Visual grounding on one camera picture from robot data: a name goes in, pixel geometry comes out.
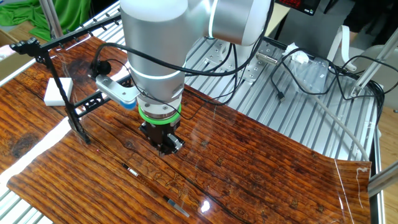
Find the black cable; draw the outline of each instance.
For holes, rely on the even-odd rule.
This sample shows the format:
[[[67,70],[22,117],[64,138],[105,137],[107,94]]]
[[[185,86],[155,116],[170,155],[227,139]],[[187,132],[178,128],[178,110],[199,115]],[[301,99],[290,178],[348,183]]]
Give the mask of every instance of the black cable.
[[[167,63],[165,61],[159,60],[157,58],[154,58],[154,57],[152,57],[150,55],[147,55],[145,53],[142,53],[142,52],[140,52],[138,50],[132,49],[132,48],[124,46],[124,45],[115,44],[115,43],[104,43],[104,44],[101,44],[98,47],[98,49],[97,49],[97,51],[95,53],[94,59],[93,59],[93,61],[91,63],[92,64],[92,66],[91,66],[92,67],[92,75],[96,75],[97,66],[98,66],[98,63],[97,63],[98,62],[98,57],[100,56],[100,53],[101,53],[101,51],[102,51],[102,49],[104,47],[116,47],[116,48],[119,48],[119,49],[123,49],[123,50],[128,51],[129,53],[132,53],[132,54],[135,54],[135,55],[140,56],[142,58],[145,58],[147,60],[150,60],[151,62],[154,62],[154,63],[156,63],[158,65],[161,65],[161,66],[173,69],[173,70],[178,70],[178,71],[181,71],[181,72],[185,72],[185,73],[191,73],[191,74],[196,74],[196,75],[204,75],[204,76],[209,76],[209,77],[215,77],[215,76],[224,77],[224,76],[227,76],[227,75],[232,75],[232,74],[244,69],[250,63],[250,61],[256,56],[256,52],[259,50],[260,45],[261,45],[261,41],[259,41],[259,40],[262,40],[262,37],[264,37],[264,35],[266,33],[266,30],[267,30],[269,21],[271,19],[273,10],[274,10],[274,1],[271,1],[270,7],[269,7],[269,10],[268,10],[268,14],[267,14],[267,20],[266,20],[264,28],[263,28],[263,30],[261,32],[261,35],[259,36],[259,38],[258,38],[258,40],[256,42],[257,44],[256,44],[256,47],[254,48],[255,50],[252,51],[252,54],[249,56],[249,58],[240,67],[235,68],[232,71],[228,71],[228,72],[224,72],[224,73],[213,73],[213,72],[202,72],[202,71],[192,70],[192,69],[188,69],[188,68],[183,68],[183,67],[180,67],[180,66],[172,65],[170,63]]]
[[[271,72],[271,74],[270,74],[270,76],[271,76],[271,83],[272,83],[272,85],[274,86],[274,88],[277,90],[278,93],[279,93],[280,91],[279,91],[278,87],[276,86],[275,82],[273,81],[272,77],[274,76],[276,70],[280,67],[281,64],[284,63],[285,59],[286,59],[288,56],[290,56],[290,55],[292,55],[292,54],[294,54],[294,53],[296,53],[296,52],[298,52],[298,51],[300,51],[300,50],[303,51],[303,52],[305,52],[306,54],[309,54],[308,51],[306,51],[305,49],[301,49],[301,48],[294,49],[294,50],[292,50],[291,52],[289,52],[287,55],[285,55],[284,57],[282,57],[282,59],[280,60],[280,62],[274,67],[273,71]],[[340,72],[341,69],[344,69],[345,66],[348,64],[348,62],[350,62],[351,60],[353,60],[353,59],[355,59],[355,58],[358,58],[358,57],[362,57],[362,58],[366,58],[366,59],[372,60],[372,61],[374,61],[374,62],[380,63],[381,65],[385,65],[385,66],[387,66],[387,67],[389,67],[389,68],[395,70],[395,71],[398,73],[398,69],[392,67],[391,65],[385,64],[385,63],[383,63],[383,62],[379,62],[379,61],[377,61],[377,60],[375,60],[375,59],[373,59],[373,58],[370,58],[370,57],[367,57],[367,56],[362,56],[362,55],[358,55],[358,56],[355,56],[355,57],[349,59],[348,62],[346,62],[339,70],[337,69],[336,65],[335,65],[333,62],[331,62],[330,60],[328,60],[327,58],[323,58],[323,57],[321,57],[321,56],[319,56],[319,55],[315,55],[315,57],[322,58],[323,60],[326,60],[330,65],[332,65],[332,67],[334,68],[334,70],[335,70],[335,71],[338,71],[338,72]],[[336,78],[335,78],[335,79],[336,79],[337,82],[340,84],[340,80],[339,80],[338,77],[339,77],[339,76],[336,75]],[[398,82],[397,82],[391,89],[387,90],[384,94],[389,93],[389,92],[392,91],[396,86],[398,86]],[[329,87],[329,88],[327,89],[327,91],[324,92],[324,93],[310,93],[310,92],[305,91],[305,90],[302,89],[302,88],[300,88],[300,89],[301,89],[304,93],[309,94],[309,95],[325,95],[325,94],[327,94],[328,91],[330,90],[330,87]],[[353,99],[364,98],[364,97],[375,97],[374,95],[363,95],[363,96],[354,96],[354,97],[351,97],[351,98],[345,98],[343,89],[340,88],[340,90],[341,90],[341,94],[343,95],[343,99],[344,99],[344,100],[353,100]]]
[[[373,95],[362,95],[362,96],[355,96],[355,97],[351,97],[351,98],[346,98],[346,97],[345,97],[345,93],[344,93],[344,91],[343,91],[343,88],[342,88],[342,86],[341,86],[341,82],[340,82],[340,78],[339,78],[339,77],[340,77],[340,76],[350,77],[350,78],[353,78],[353,79],[356,80],[356,79],[359,78],[359,76],[357,75],[358,73],[352,74],[352,73],[347,72],[346,70],[344,70],[344,68],[345,68],[345,66],[346,66],[347,63],[346,63],[343,67],[340,68],[340,67],[337,67],[333,62],[331,62],[331,61],[327,60],[326,58],[324,58],[324,59],[330,64],[330,66],[334,69],[334,71],[336,71],[336,72],[332,72],[332,74],[335,75],[335,78],[332,80],[332,83],[330,84],[329,88],[327,89],[327,91],[326,91],[325,93],[310,93],[310,92],[307,92],[307,91],[305,91],[305,90],[299,85],[299,83],[298,83],[297,80],[295,79],[295,76],[293,75],[292,71],[291,71],[291,70],[288,68],[288,66],[284,63],[284,60],[285,60],[289,55],[292,55],[293,53],[295,53],[295,52],[297,52],[297,51],[299,51],[299,50],[302,50],[302,51],[304,51],[305,53],[309,54],[309,52],[307,52],[305,49],[295,49],[295,50],[291,51],[289,54],[287,54],[285,57],[283,57],[283,58],[280,60],[280,62],[275,66],[275,68],[273,69],[273,71],[271,72],[271,81],[272,81],[272,84],[273,84],[273,85],[274,85],[275,83],[273,82],[272,77],[274,76],[275,71],[276,71],[276,70],[280,67],[280,65],[282,65],[282,64],[284,65],[284,67],[285,67],[285,68],[287,69],[287,71],[289,72],[289,75],[292,76],[293,80],[295,81],[295,83],[297,84],[297,86],[300,88],[300,90],[302,90],[304,93],[309,94],[309,95],[323,95],[323,94],[329,92],[329,91],[330,91],[330,87],[332,87],[334,81],[336,80],[336,81],[337,81],[337,84],[338,84],[339,91],[341,92],[342,98],[343,98],[344,100],[353,100],[353,99],[356,99],[356,98],[364,98],[364,97],[372,97],[372,98],[375,98],[375,99],[376,99],[376,103],[377,103],[377,108],[378,108],[377,121],[379,121],[379,119],[380,119],[380,117],[381,117],[382,107],[384,106],[384,95],[385,95],[386,93],[384,93],[383,89],[380,87],[380,85],[379,85],[378,83],[376,83],[376,82],[374,82],[374,81],[371,80],[371,81],[368,83],[368,85],[367,85],[367,87],[372,91]],[[315,55],[315,57],[322,58],[322,57],[319,56],[319,55],[316,55],[316,54],[313,54],[313,53],[311,53],[311,54],[312,54],[312,55]],[[366,57],[366,56],[361,56],[361,55],[359,55],[358,57],[363,57],[363,58],[366,58],[366,59],[368,59],[368,60],[376,61],[376,60],[374,60],[373,58],[369,58],[369,57]],[[396,68],[394,68],[394,67],[392,67],[392,66],[390,66],[390,65],[386,65],[386,66],[388,66],[388,67],[390,67],[391,69],[393,69],[393,70],[395,70],[395,71],[398,72],[398,70],[397,70]],[[392,91],[397,85],[398,85],[398,83],[396,83],[396,85],[394,85],[394,87],[392,87],[390,90],[388,90],[388,92]],[[277,88],[276,85],[274,85],[274,88],[278,91],[278,93],[280,93],[280,94],[282,95],[282,97],[284,97],[283,93],[279,91],[279,89]]]
[[[235,57],[235,66],[238,66],[238,56],[237,56],[237,52],[236,52],[236,46],[235,46],[234,44],[233,44],[233,49],[234,49],[234,57]],[[212,104],[212,105],[216,105],[216,106],[224,106],[224,105],[227,105],[227,104],[233,99],[233,97],[234,97],[234,95],[235,95],[235,93],[236,93],[236,90],[237,90],[238,86],[240,86],[240,84],[241,84],[241,82],[242,82],[242,79],[243,79],[243,74],[244,74],[245,70],[246,70],[246,67],[244,68],[243,73],[242,73],[242,75],[241,75],[241,78],[239,79],[238,82],[237,82],[237,80],[238,80],[238,73],[235,73],[235,75],[234,75],[234,77],[233,77],[233,78],[234,78],[234,88],[233,88],[232,92],[230,92],[230,93],[227,94],[227,95],[232,94],[231,97],[230,97],[228,100],[226,100],[224,103],[212,103],[212,102],[208,102],[208,103],[210,103],[210,104]],[[195,96],[195,97],[197,97],[197,98],[199,98],[199,99],[201,99],[201,100],[203,100],[203,101],[206,101],[206,99],[204,99],[203,97],[197,95],[196,93],[194,93],[194,92],[192,92],[192,91],[190,91],[190,90],[185,90],[185,91],[189,92],[189,93],[192,94],[193,96]]]
[[[223,66],[226,63],[226,61],[228,61],[229,56],[231,55],[231,52],[232,52],[232,44],[229,45],[228,53],[226,54],[225,59],[220,64],[218,64],[216,67],[211,68],[205,72],[214,72],[217,69],[219,69],[221,66]]]
[[[219,98],[222,98],[222,97],[224,97],[224,96],[228,96],[228,95],[230,95],[230,94],[233,94],[233,95],[234,95],[234,92],[236,91],[236,88],[234,88],[234,90],[231,91],[230,93],[227,93],[227,94],[224,94],[224,95],[221,95],[221,96],[217,96],[217,97],[212,98],[212,99],[210,99],[210,100],[206,100],[206,99],[204,99],[204,98],[198,96],[196,93],[194,93],[194,92],[192,92],[192,91],[185,90],[185,91],[187,91],[187,92],[193,94],[195,97],[198,97],[199,99],[201,99],[201,100],[204,101],[204,104],[202,104],[202,105],[199,107],[199,109],[197,109],[196,112],[195,112],[190,118],[188,118],[188,117],[185,117],[184,115],[182,115],[182,114],[178,111],[178,109],[176,109],[176,108],[173,107],[172,105],[170,105],[170,104],[168,104],[168,103],[165,103],[165,102],[163,102],[163,101],[161,101],[161,100],[155,99],[155,98],[153,98],[153,97],[151,97],[151,96],[148,96],[146,93],[144,93],[144,92],[137,86],[137,83],[136,83],[136,81],[133,79],[132,74],[131,74],[131,72],[130,72],[130,69],[126,66],[126,64],[124,64],[123,62],[121,62],[120,60],[115,59],[115,58],[110,58],[110,59],[107,59],[106,61],[115,61],[115,62],[120,63],[120,64],[121,64],[124,68],[126,68],[126,70],[129,72],[130,77],[131,77],[131,80],[132,80],[133,84],[137,87],[137,89],[138,89],[138,91],[140,92],[140,94],[142,94],[143,96],[148,97],[148,98],[150,98],[150,99],[152,99],[152,100],[154,100],[154,101],[157,101],[157,102],[159,102],[159,103],[163,103],[163,104],[165,104],[165,105],[171,107],[171,108],[172,108],[173,110],[175,110],[183,119],[186,119],[186,120],[191,120],[191,119],[193,119],[193,118],[199,113],[199,111],[200,111],[207,103],[211,103],[212,105],[216,105],[216,106],[222,106],[221,103],[218,103],[218,104],[217,104],[217,103],[212,103],[212,101],[213,101],[213,100],[217,100],[217,99],[219,99]]]

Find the black connector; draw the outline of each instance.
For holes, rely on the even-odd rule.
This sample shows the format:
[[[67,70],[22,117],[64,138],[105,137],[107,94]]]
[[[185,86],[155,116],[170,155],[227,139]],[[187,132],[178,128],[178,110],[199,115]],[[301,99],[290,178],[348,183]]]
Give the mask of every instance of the black connector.
[[[285,95],[281,91],[278,92],[278,98],[279,98],[280,102],[285,101]]]

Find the white cable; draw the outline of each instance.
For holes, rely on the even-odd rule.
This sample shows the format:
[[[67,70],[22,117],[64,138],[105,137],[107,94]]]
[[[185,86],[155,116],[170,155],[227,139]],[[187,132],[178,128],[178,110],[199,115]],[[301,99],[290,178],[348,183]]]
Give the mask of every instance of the white cable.
[[[301,80],[299,80],[297,78],[297,82],[298,84],[307,92],[309,92],[310,90],[301,82]],[[311,95],[311,97],[322,107],[323,110],[325,110],[325,112],[331,116],[331,118],[341,127],[343,128],[343,130],[350,136],[350,138],[354,141],[355,145],[358,146],[359,150],[362,153],[362,156],[364,157],[365,161],[369,161],[369,156],[366,154],[366,151],[364,149],[364,147],[361,145],[361,143],[358,141],[358,139],[355,137],[355,135],[343,124],[343,122],[341,122],[336,115],[334,115],[329,108],[323,104],[323,102],[321,100],[319,100],[319,98],[315,95]]]

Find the green ring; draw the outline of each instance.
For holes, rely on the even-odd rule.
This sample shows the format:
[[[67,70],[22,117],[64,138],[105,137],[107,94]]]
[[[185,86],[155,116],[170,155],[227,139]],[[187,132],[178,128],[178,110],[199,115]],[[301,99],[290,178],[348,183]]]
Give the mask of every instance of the green ring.
[[[148,116],[146,116],[144,114],[144,112],[142,111],[140,106],[138,106],[138,112],[141,115],[141,118],[143,118],[148,123],[151,123],[151,124],[154,124],[154,125],[164,125],[164,124],[170,124],[170,123],[174,122],[175,120],[177,120],[180,117],[179,113],[181,113],[181,105],[178,107],[178,113],[173,115],[171,118],[163,119],[163,120],[148,118]]]

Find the brown wooden surface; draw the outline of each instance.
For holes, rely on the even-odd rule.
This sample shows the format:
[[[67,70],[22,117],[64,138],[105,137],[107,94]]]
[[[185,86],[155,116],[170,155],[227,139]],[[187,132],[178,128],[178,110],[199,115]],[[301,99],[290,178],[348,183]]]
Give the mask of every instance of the brown wooden surface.
[[[384,108],[379,122],[381,166],[383,169],[398,160],[398,114],[392,108]],[[398,222],[398,183],[383,190],[386,223]]]
[[[74,79],[73,100],[96,89],[86,71],[100,43],[85,38],[54,58],[60,73],[63,58]],[[126,61],[116,49],[105,49],[102,57]],[[3,170],[16,161],[11,153],[16,146],[23,146],[18,156],[23,155],[66,115],[42,102],[48,77],[45,67],[35,64],[0,89],[14,94],[2,94],[0,101],[0,125],[9,130],[0,133]],[[202,103],[184,93],[182,113],[190,116]],[[136,109],[109,102],[82,123],[91,145],[69,132],[7,185],[55,223],[370,222],[369,162],[324,157],[227,106],[207,105],[194,119],[183,119],[177,134],[186,144],[163,158],[138,130],[142,119]],[[121,163],[151,186],[139,183]],[[210,209],[202,212],[206,202]]]

